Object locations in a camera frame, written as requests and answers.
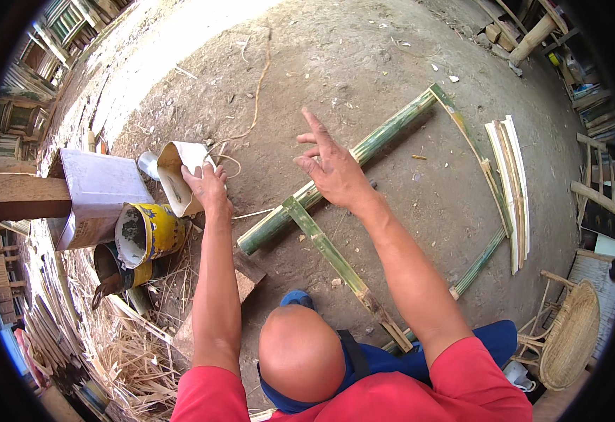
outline stack of wood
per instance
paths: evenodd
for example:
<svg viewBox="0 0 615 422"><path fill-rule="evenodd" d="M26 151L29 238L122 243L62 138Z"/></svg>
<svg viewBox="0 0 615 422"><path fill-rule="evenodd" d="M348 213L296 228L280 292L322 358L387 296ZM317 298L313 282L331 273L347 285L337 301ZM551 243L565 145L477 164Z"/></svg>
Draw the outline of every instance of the stack of wood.
<svg viewBox="0 0 615 422"><path fill-rule="evenodd" d="M507 235L511 241L512 275L514 275L519 268L523 268L528 252L531 250L526 171L512 116L507 115L502 122L493 120L485 126L493 147L502 181L502 190L507 202L507 212L502 217L505 220L505 227L507 228L508 225L512 227L511 231L507 230Z"/></svg>

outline yellow paint can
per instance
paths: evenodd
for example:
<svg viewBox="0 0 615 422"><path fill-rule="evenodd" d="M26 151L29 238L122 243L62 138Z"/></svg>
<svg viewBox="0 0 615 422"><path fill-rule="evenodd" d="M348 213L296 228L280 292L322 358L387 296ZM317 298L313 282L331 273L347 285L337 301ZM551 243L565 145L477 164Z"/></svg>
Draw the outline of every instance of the yellow paint can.
<svg viewBox="0 0 615 422"><path fill-rule="evenodd" d="M177 252L185 242L185 220L169 205L125 203L115 225L118 258L127 268L137 268Z"/></svg>

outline blue shoe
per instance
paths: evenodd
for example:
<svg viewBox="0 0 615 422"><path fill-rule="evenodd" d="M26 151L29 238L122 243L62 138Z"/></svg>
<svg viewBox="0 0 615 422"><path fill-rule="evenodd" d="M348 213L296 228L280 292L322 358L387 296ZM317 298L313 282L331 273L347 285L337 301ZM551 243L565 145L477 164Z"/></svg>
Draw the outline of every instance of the blue shoe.
<svg viewBox="0 0 615 422"><path fill-rule="evenodd" d="M289 293L286 293L282 298L282 301L279 302L279 306L284 307L287 305L301 305L306 308L310 308L315 312L317 311L310 295L302 290L292 290Z"/></svg>

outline dirt floor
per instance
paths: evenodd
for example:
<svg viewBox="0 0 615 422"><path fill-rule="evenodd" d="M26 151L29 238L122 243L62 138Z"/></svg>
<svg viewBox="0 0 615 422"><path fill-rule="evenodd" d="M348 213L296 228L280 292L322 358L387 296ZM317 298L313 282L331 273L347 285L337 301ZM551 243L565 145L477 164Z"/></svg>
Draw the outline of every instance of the dirt floor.
<svg viewBox="0 0 615 422"><path fill-rule="evenodd" d="M575 133L581 124L547 60L532 55L518 78L505 61L471 40L486 23L468 0L137 0L78 60L48 142L74 148L86 143L81 128L107 77L92 128L108 141L112 155L135 159L147 150L159 154L171 140L218 141L244 132L254 112L254 98L247 94L255 92L272 30L272 62L262 84L258 124L226 149L242 166L239 177L228 182L228 194L235 215L243 215L278 205L308 181L291 161L304 149L295 143L295 136L308 129L299 113L302 106L317 114L336 140L353 147L437 82L487 155L492 150L484 123L506 114L514 119L528 178L531 253L511 276L509 242L503 242L459 305L472 327L505 318L521 326L537 312L544 288L540 270L566 275L578 245L569 186L579 178ZM197 80L177 73L177 64ZM451 75L459 81L451 82ZM454 283L500 219L477 160L448 115L436 105L422 119L417 131L406 133L365 170L439 272ZM233 162L222 164L236 173ZM146 181L156 200L166 201L158 184ZM405 328L361 224L325 203L312 214ZM234 237L260 219L234 220ZM243 304L240 364L249 408L270 407L261 389L254 390L258 334L289 290L308 291L320 315L358 341L388 342L346 286L332 288L337 275L309 241L299 242L299 234L294 226L252 256L268 276ZM195 270L199 241L201 236L193 237L189 249ZM175 318L163 316L163 327L178 328L187 314L189 305L180 300L196 280L186 277L183 283L183 277L174 277L168 286L156 285L159 295L153 298ZM168 297L162 298L165 290Z"/></svg>

